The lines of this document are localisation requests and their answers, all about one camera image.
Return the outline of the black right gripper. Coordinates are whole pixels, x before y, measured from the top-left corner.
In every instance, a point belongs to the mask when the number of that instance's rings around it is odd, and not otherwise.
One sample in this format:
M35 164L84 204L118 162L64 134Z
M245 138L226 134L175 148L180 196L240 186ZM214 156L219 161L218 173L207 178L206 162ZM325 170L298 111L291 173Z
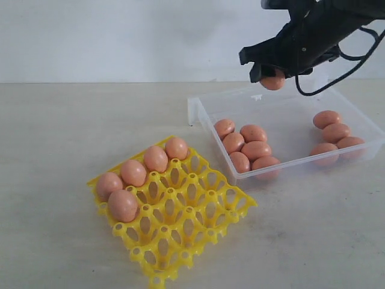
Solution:
M309 75L313 68L340 57L342 11L338 8L290 8L289 22L274 36L239 52L242 65L253 63L251 83L275 77Z

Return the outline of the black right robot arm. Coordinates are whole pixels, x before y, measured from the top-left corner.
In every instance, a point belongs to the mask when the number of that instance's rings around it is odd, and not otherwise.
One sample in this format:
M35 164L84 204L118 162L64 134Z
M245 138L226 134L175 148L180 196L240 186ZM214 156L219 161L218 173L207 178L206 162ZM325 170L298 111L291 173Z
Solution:
M384 1L262 1L266 10L287 10L290 21L278 34L239 52L253 63L250 81L281 70L286 78L308 75L340 56L338 44L364 25L384 19Z

